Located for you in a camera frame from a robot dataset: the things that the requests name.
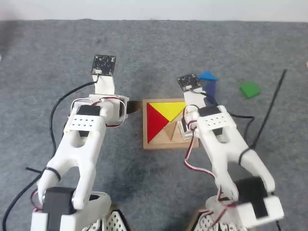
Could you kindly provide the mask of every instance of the white wire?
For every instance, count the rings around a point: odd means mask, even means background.
[[[188,108],[189,106],[194,106],[194,107],[197,107],[197,108],[198,108],[198,106],[196,106],[196,105],[194,105],[194,104],[189,104],[189,105],[187,105],[187,106],[184,108],[184,121],[185,121],[186,124],[188,124],[188,123],[187,123],[187,120],[186,120],[186,110],[187,110],[187,108]]]
[[[71,103],[71,113],[72,113],[72,110],[73,110],[73,106],[74,104],[77,102],[77,101],[81,101],[81,100],[89,100],[91,103],[93,103],[93,101],[89,98],[79,98],[79,99],[74,99]]]
[[[203,218],[206,218],[207,216],[209,216],[209,215],[212,215],[213,214],[213,211],[208,211],[208,212],[204,212],[203,214],[201,214],[201,216],[199,217],[199,220],[198,220],[198,223],[199,223],[199,227],[201,228],[202,226],[201,226],[201,220],[203,219]]]
[[[112,128],[118,128],[119,126],[122,126],[122,125],[124,124],[124,121],[125,121],[125,119],[126,119],[126,115],[127,115],[127,113],[126,113],[126,105],[125,105],[125,103],[124,103],[120,98],[116,98],[116,99],[109,99],[109,98],[114,98],[114,97],[102,97],[102,98],[100,98],[100,100],[101,100],[101,99],[118,100],[118,101],[120,101],[120,102],[123,104],[123,106],[124,106],[124,118],[123,118],[122,122],[121,122],[119,125],[116,125],[116,126],[112,127]]]

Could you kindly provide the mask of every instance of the black cable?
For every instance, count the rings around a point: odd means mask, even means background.
[[[58,105],[69,95],[73,94],[74,92],[86,87],[86,86],[90,86],[93,85],[95,83],[97,83],[98,78],[96,81],[93,82],[89,82],[86,84],[83,84],[73,90],[71,90],[70,92],[68,92],[67,94],[65,94],[64,96],[62,96],[57,102],[56,104],[53,106],[52,110],[51,110],[51,114],[50,114],[50,119],[49,119],[49,132],[50,132],[50,136],[51,136],[51,141],[52,141],[52,147],[53,147],[53,152],[51,155],[51,158],[54,157],[56,151],[57,151],[57,145],[56,145],[56,141],[54,138],[54,133],[53,133],[53,115],[55,113],[55,110],[57,109]],[[27,170],[33,171],[33,172],[38,172],[37,170],[33,169],[33,168],[26,168]],[[11,210],[13,209],[13,207],[15,206],[15,204],[17,203],[17,201],[21,198],[21,196],[29,189],[32,187],[32,185],[34,185],[43,175],[43,171],[41,171],[27,186],[25,186],[18,194],[17,196],[12,200],[11,204],[8,206],[8,208],[5,211],[5,214],[3,216],[3,220],[2,220],[2,231],[6,231],[6,222],[8,219],[8,216],[11,212]]]
[[[219,104],[216,102],[216,100],[215,100],[215,98],[214,98],[213,96],[211,96],[211,95],[209,95],[209,94],[207,94],[207,93],[205,93],[205,92],[195,92],[195,91],[192,90],[192,93],[204,95],[204,96],[208,97],[208,98],[212,101],[212,102],[211,102],[212,104],[214,104],[215,106],[218,106],[218,105],[219,105]]]
[[[262,131],[263,131],[263,128],[265,127],[265,124],[266,124],[266,122],[268,121],[268,118],[269,118],[269,116],[270,116],[270,113],[271,113],[271,111],[272,111],[272,109],[273,109],[273,107],[274,107],[275,100],[276,100],[276,98],[277,98],[278,92],[279,92],[280,87],[281,87],[281,85],[282,85],[282,82],[283,82],[283,80],[284,80],[284,78],[285,78],[286,72],[287,72],[287,69],[283,70],[283,73],[282,73],[282,75],[281,75],[281,77],[280,77],[280,80],[279,80],[278,85],[277,85],[277,87],[276,87],[276,90],[275,90],[275,92],[274,92],[274,96],[273,96],[273,98],[272,98],[272,100],[271,100],[271,102],[270,102],[269,109],[268,109],[268,111],[267,111],[267,113],[266,113],[266,115],[265,115],[265,117],[264,117],[264,120],[263,120],[263,123],[262,123],[262,125],[261,125],[261,127],[260,127],[260,130],[259,130],[259,132],[257,133],[257,136],[256,136],[256,138],[255,138],[253,144],[251,145],[252,148],[255,148],[255,147],[256,147],[257,142],[258,142],[258,140],[259,140],[259,138],[260,138],[260,136],[261,136],[261,133],[262,133]]]
[[[279,221],[276,221],[276,226],[277,226],[277,228],[278,228],[278,231],[281,231],[281,227],[280,227]]]
[[[53,172],[53,173],[56,175],[56,177],[58,178],[58,181],[61,180],[61,175],[60,175],[60,173],[59,173],[56,169],[54,169],[54,168],[52,168],[52,167],[45,167],[45,168],[43,169],[43,171],[45,171],[45,170],[48,170],[48,171]]]
[[[35,172],[35,173],[41,173],[42,172],[41,170],[37,170],[37,169],[31,168],[31,167],[26,167],[26,170],[30,171],[30,172]]]
[[[239,157],[239,162],[238,162],[239,165],[241,165],[243,155],[244,155],[246,152],[248,152],[250,149],[251,149],[251,148],[248,147],[248,148],[246,148],[244,151],[242,151],[242,153],[240,154],[240,157]]]
[[[256,135],[256,137],[255,137],[255,139],[254,139],[254,141],[253,141],[253,143],[249,146],[249,148],[245,149],[245,150],[240,154],[239,162],[238,162],[239,165],[241,165],[241,161],[242,161],[243,155],[244,155],[248,150],[250,150],[250,149],[255,149],[255,148],[256,148],[257,142],[258,142],[258,140],[259,140],[259,138],[260,138],[260,136],[261,136],[261,133],[262,133],[262,131],[263,131],[263,128],[265,127],[265,125],[266,125],[266,123],[267,123],[267,120],[269,119],[270,113],[271,113],[271,111],[272,111],[272,109],[273,109],[273,107],[274,107],[275,100],[276,100],[276,98],[277,98],[277,95],[278,95],[278,92],[279,92],[280,87],[281,87],[281,85],[282,85],[282,82],[283,82],[283,80],[284,80],[284,78],[285,78],[286,72],[287,72],[287,69],[283,70],[283,73],[282,73],[282,75],[281,75],[281,77],[280,77],[280,79],[279,79],[279,82],[278,82],[278,84],[277,84],[276,90],[275,90],[275,92],[274,92],[273,98],[272,98],[272,100],[271,100],[271,102],[270,102],[269,109],[268,109],[268,111],[266,112],[266,115],[265,115],[265,117],[264,117],[264,120],[263,120],[263,122],[262,122],[262,125],[261,125],[261,127],[260,127],[260,129],[259,129],[259,131],[258,131],[258,133],[257,133],[257,135]]]
[[[255,117],[253,116],[253,115],[237,115],[237,114],[234,114],[234,113],[231,113],[231,112],[229,112],[228,111],[228,113],[231,115],[231,116],[233,116],[233,117],[235,117],[235,118],[243,118],[243,119],[250,119],[249,121],[248,121],[248,123],[247,123],[247,125],[246,125],[246,127],[245,127],[245,131],[244,131],[244,140],[247,142],[247,134],[248,134],[248,129],[249,129],[249,127],[250,127],[250,125],[252,124],[252,122],[254,122],[254,120],[255,120]]]

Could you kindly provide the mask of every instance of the tangram piece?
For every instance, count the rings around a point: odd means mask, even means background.
[[[169,140],[172,139],[172,136],[173,136],[174,129],[175,129],[176,125],[177,125],[177,121],[173,121],[173,122],[167,124],[167,125],[164,127],[164,131],[165,131],[166,134],[168,135]]]
[[[259,86],[253,82],[242,84],[240,89],[248,99],[258,95],[261,92]]]
[[[150,105],[171,122],[184,109],[185,102],[161,102]]]
[[[148,143],[160,132],[168,123],[168,120],[155,110],[149,103],[146,105],[147,126],[148,126]]]
[[[217,78],[212,75],[211,72],[209,71],[205,71],[204,73],[202,73],[201,75],[198,76],[199,79],[205,79],[205,80],[212,80],[212,81],[216,81]]]
[[[211,81],[203,87],[205,92],[215,98],[215,90],[216,90],[216,81]],[[210,97],[205,97],[205,100],[211,104],[214,104],[213,100]]]

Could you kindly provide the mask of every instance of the white plastic bracket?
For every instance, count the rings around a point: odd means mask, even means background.
[[[205,117],[199,117],[198,123],[202,126],[202,131],[204,132],[225,127],[236,128],[234,120],[226,111]]]
[[[72,115],[70,116],[64,128],[64,132],[76,130],[76,131],[94,131],[96,133],[99,133],[103,121],[104,119],[101,116]]]
[[[114,83],[114,78],[112,76],[92,75],[92,77],[94,81],[96,81],[98,78],[97,83],[94,84],[95,94],[100,94],[100,95],[115,94],[115,83]]]

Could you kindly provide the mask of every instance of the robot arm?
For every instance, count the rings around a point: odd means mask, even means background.
[[[95,94],[72,103],[55,156],[38,181],[38,199],[43,207],[42,211],[33,212],[31,231],[80,231],[98,220],[102,221],[101,226],[105,230],[111,199],[106,193],[92,192],[95,166],[106,128],[123,124],[129,101],[128,97],[115,95],[115,59],[114,56],[95,56],[92,75],[94,80],[99,78]],[[77,187],[55,187],[72,167],[79,168]]]
[[[225,197],[238,204],[231,209],[233,222],[251,228],[283,218],[279,198],[271,195],[275,190],[272,175],[257,153],[249,149],[226,108],[222,105],[206,106],[205,96],[200,94],[204,91],[196,75],[180,77],[178,82],[184,92],[187,111],[185,118],[179,122],[180,131],[183,137],[191,137],[192,131],[187,124],[194,121],[191,127],[195,127],[194,133],[212,163],[215,184]],[[245,150],[241,166],[254,177],[233,182],[228,173],[228,163],[238,163]]]

